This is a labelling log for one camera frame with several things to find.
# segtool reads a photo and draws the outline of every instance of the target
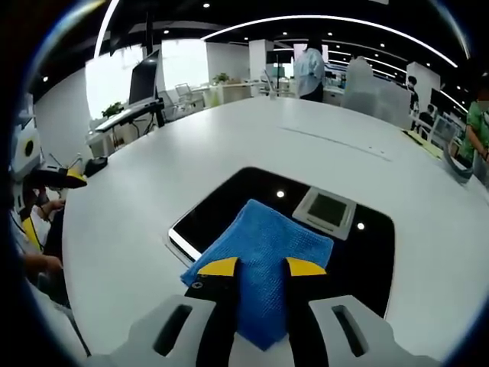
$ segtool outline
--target person's hand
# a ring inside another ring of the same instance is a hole
[[[65,199],[52,200],[51,207],[53,208],[53,210],[59,210],[64,208],[65,203],[66,203]]]
[[[63,269],[63,264],[56,256],[44,255],[44,260],[46,262],[46,270],[50,273],[57,273]]]

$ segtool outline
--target led strip light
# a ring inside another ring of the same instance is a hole
[[[95,45],[95,53],[93,58],[96,59],[100,55],[100,50],[102,49],[102,42],[104,41],[105,32],[107,31],[108,23],[114,14],[114,10],[117,7],[119,0],[112,0],[107,8],[102,25],[100,26],[99,36],[97,37],[97,43]]]
[[[379,64],[384,65],[384,66],[386,66],[386,67],[392,67],[393,69],[395,69],[395,70],[397,70],[397,71],[400,71],[401,73],[405,73],[405,74],[407,74],[407,72],[406,72],[405,70],[402,70],[402,69],[400,69],[399,67],[395,67],[394,65],[390,65],[389,63],[384,63],[384,62],[382,62],[382,61],[375,60],[375,59],[371,59],[371,58],[369,58],[369,57],[365,57],[365,59],[366,59],[366,60],[369,60],[369,61],[371,61],[371,62],[373,62],[373,63],[379,63]]]
[[[293,51],[293,48],[275,48],[275,49],[274,49],[274,51]],[[348,52],[341,52],[341,51],[330,51],[330,50],[328,50],[328,52],[329,52],[330,54],[338,54],[338,55],[351,56],[351,54],[349,54]],[[406,72],[405,70],[402,70],[402,69],[400,69],[399,67],[395,67],[394,65],[390,65],[389,63],[384,63],[384,62],[382,62],[382,61],[375,60],[375,59],[371,59],[371,58],[369,58],[369,57],[365,57],[365,59],[366,59],[366,60],[369,60],[369,61],[372,61],[372,62],[374,62],[374,63],[379,63],[379,64],[384,65],[384,66],[386,66],[386,67],[392,67],[393,69],[398,70],[398,71],[400,71],[401,73],[405,73],[405,74],[407,74],[407,72]]]
[[[457,101],[455,101],[451,96],[449,96],[448,94],[446,94],[442,90],[440,90],[440,93],[442,95],[444,95],[446,98],[450,99],[452,102],[454,102],[454,104],[456,104],[458,107],[460,107],[461,109],[463,109],[465,111],[465,113],[468,113],[468,110],[464,106],[462,106],[460,103],[458,103]]]
[[[446,61],[447,63],[449,63],[453,67],[458,67],[458,65],[455,62],[450,60],[446,55],[442,54],[440,51],[434,49],[433,47],[429,46],[428,44],[425,44],[424,42],[418,40],[417,38],[409,36],[408,34],[397,31],[393,28],[386,27],[385,25],[372,23],[371,21],[362,21],[361,19],[337,17],[337,16],[333,16],[333,15],[285,15],[285,16],[281,16],[281,17],[258,19],[257,21],[248,21],[246,23],[241,23],[241,24],[233,25],[232,27],[221,29],[220,31],[217,31],[217,32],[208,34],[205,37],[202,37],[201,40],[206,41],[211,37],[215,37],[215,36],[218,36],[220,34],[223,34],[223,33],[229,32],[229,31],[233,31],[235,29],[247,27],[249,25],[267,23],[269,21],[285,21],[285,20],[289,20],[289,19],[329,19],[331,21],[349,21],[351,23],[363,24],[363,25],[368,25],[370,27],[379,28],[383,31],[388,31],[390,33],[397,34],[398,36],[404,37],[404,38],[406,38],[412,42],[416,42],[419,46],[422,46],[422,47],[426,48],[427,50],[430,50],[435,55],[441,57],[444,61]]]
[[[332,59],[329,59],[328,62],[333,62],[333,63],[343,63],[344,65],[349,65],[350,63],[347,63],[346,61],[340,61],[340,60],[332,60]],[[380,71],[380,70],[376,70],[376,69],[372,69],[375,73],[379,73],[379,74],[383,74],[383,75],[387,75],[393,79],[396,79],[396,77],[392,74],[389,74],[389,73],[385,73],[384,71]]]
[[[307,38],[285,38],[285,39],[280,39],[280,40],[277,40],[277,41],[280,41],[280,42],[301,42],[301,43],[304,43],[304,42],[307,42],[308,39]],[[329,39],[328,40],[321,40],[321,42],[323,42],[324,44],[341,44],[341,45],[344,45],[344,46],[361,47],[361,48],[365,48],[367,50],[378,52],[379,54],[384,54],[384,55],[388,55],[390,57],[394,57],[396,59],[399,59],[399,60],[403,61],[404,63],[407,63],[408,62],[408,60],[406,60],[405,58],[403,58],[401,56],[397,56],[397,55],[391,54],[390,52],[385,51],[385,48],[383,48],[383,49],[380,50],[378,48],[365,46],[363,44],[355,44],[353,42],[345,42],[345,41],[334,41],[334,40],[329,40]]]

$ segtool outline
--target potted plant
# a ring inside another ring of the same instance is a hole
[[[108,119],[110,116],[117,115],[123,110],[124,106],[122,106],[120,102],[116,102],[113,105],[110,105],[105,111],[102,111],[102,116]]]
[[[214,83],[216,84],[221,84],[221,83],[226,83],[229,81],[229,75],[226,73],[220,73],[214,76]]]

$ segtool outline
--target white shirt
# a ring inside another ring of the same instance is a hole
[[[297,80],[299,97],[314,92],[325,76],[321,53],[314,48],[305,50],[294,65],[293,75]]]

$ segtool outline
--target white table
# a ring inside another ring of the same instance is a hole
[[[165,246],[167,231],[247,166],[389,215],[397,242],[386,318],[396,341],[437,359],[451,351],[489,290],[487,191],[474,178],[465,187],[456,183],[386,122],[321,103],[261,97],[142,137],[115,152],[87,187],[69,193],[66,283],[92,353],[112,352],[134,321],[185,292],[186,268]],[[239,336],[231,357],[231,365],[292,361],[286,340],[262,353]]]

